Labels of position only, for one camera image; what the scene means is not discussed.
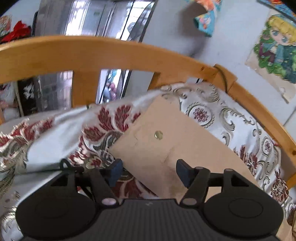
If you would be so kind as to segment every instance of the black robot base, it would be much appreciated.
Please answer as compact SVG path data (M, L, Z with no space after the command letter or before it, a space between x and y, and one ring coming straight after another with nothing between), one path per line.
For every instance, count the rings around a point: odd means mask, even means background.
M232 169L211 173L178 160L176 172L188 188L180 204L175 199L125 199L120 204L110 189L123 170L120 159L88 172L66 160L61 168L61 174L18 206L23 240L278 240L280 205ZM77 193L77 186L87 196ZM205 202L213 186L221 187L221 193Z

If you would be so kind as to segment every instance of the red cloth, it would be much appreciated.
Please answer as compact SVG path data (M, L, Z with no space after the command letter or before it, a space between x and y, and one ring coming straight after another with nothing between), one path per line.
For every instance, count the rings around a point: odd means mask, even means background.
M22 23L22 21L18 21L13 28L13 31L7 34L1 42L10 42L12 40L16 40L19 38L23 38L31 35L31 27Z

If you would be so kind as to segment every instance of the blonde hair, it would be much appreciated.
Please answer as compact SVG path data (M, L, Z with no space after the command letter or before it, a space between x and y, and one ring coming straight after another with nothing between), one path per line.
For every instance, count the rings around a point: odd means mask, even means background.
M296 42L296 27L278 16L271 16L268 24L272 28L277 28L282 34L290 34L289 43Z

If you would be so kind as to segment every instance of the curved wooden rail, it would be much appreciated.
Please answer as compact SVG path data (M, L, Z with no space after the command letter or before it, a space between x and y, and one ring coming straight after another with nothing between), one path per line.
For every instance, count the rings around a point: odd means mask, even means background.
M235 82L236 77L232 73L216 66L227 79L228 94L260 122L296 166L296 143L283 126ZM72 70L73 107L95 102L101 69L154 72L149 89L196 77L224 90L222 74L216 68L172 51L136 42L101 37L46 36L0 46L0 83ZM296 174L287 184L289 188L296 184Z

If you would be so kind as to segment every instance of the metal screw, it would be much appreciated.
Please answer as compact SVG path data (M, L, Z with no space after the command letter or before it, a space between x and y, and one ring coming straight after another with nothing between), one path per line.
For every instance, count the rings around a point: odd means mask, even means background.
M197 204L197 201L194 198L185 198L182 200L182 203L186 206L194 206Z
M102 204L106 206L113 206L116 204L116 200L114 198L104 198L102 200Z

